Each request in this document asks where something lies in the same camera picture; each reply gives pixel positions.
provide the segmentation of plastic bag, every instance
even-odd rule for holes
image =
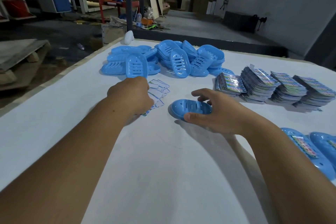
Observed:
[[[144,14],[144,17],[147,18],[147,19],[154,19],[154,16],[153,16],[153,8],[148,7],[148,8],[147,8],[147,11],[146,11],[145,14]]]

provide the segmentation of wooden pallet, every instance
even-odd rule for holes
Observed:
[[[27,47],[28,55],[10,69],[0,72],[0,91],[27,87],[44,57],[51,49],[48,40],[34,41]]]

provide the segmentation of white wall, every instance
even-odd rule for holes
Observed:
[[[229,0],[225,11],[219,10],[223,0],[217,3],[215,14],[222,18],[225,11],[267,16],[257,34],[302,57],[336,13],[336,0]]]

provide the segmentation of white table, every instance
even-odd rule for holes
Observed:
[[[150,45],[135,40],[131,45]],[[0,189],[69,132],[124,76],[99,73],[111,48],[69,72],[0,118]],[[223,67],[239,74],[250,63],[267,72],[310,76],[336,89],[336,74],[305,62],[225,51]],[[126,126],[114,146],[82,223],[277,223],[247,141],[176,120],[167,107],[212,88],[214,76],[149,76],[170,84],[165,106]],[[336,101],[323,112],[243,103],[279,127],[335,134]]]

